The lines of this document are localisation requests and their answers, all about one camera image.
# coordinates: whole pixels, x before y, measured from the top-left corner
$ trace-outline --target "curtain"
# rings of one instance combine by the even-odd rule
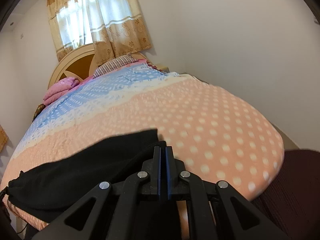
[[[0,125],[0,152],[2,151],[7,140],[8,140],[8,136]]]
[[[93,43],[97,65],[151,48],[137,0],[47,0],[58,61]]]

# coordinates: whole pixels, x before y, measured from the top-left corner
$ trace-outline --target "maroon fabric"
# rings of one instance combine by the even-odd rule
[[[291,239],[320,239],[320,153],[284,154],[279,174],[252,203]]]

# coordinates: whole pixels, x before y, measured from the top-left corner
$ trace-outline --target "metal rivet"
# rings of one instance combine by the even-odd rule
[[[108,182],[106,182],[106,181],[101,182],[101,183],[99,184],[99,187],[100,187],[101,189],[107,189],[109,186],[110,186],[110,184],[109,184]]]
[[[145,171],[139,171],[138,172],[138,177],[139,178],[145,178],[146,176],[148,176],[148,173]]]
[[[218,186],[219,186],[220,188],[226,188],[226,187],[229,186],[229,184],[228,184],[228,182],[222,180],[222,181],[219,181]]]
[[[189,171],[182,171],[182,172],[180,173],[180,175],[181,175],[181,177],[183,177],[183,178],[188,178],[188,177],[190,177],[190,172],[189,172]]]

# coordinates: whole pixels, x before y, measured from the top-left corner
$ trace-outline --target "bedspread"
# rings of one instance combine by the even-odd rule
[[[211,182],[225,179],[249,200],[282,164],[282,138],[254,107],[221,87],[141,63],[91,80],[45,108],[17,146],[0,189],[20,171],[149,128],[158,128],[187,170]],[[33,227],[47,225],[7,197],[4,202]]]

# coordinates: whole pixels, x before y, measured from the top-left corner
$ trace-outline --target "black cloth bag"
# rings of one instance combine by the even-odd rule
[[[101,181],[117,183],[141,170],[159,142],[157,130],[102,140],[81,152],[21,172],[8,185],[9,201],[50,223]]]

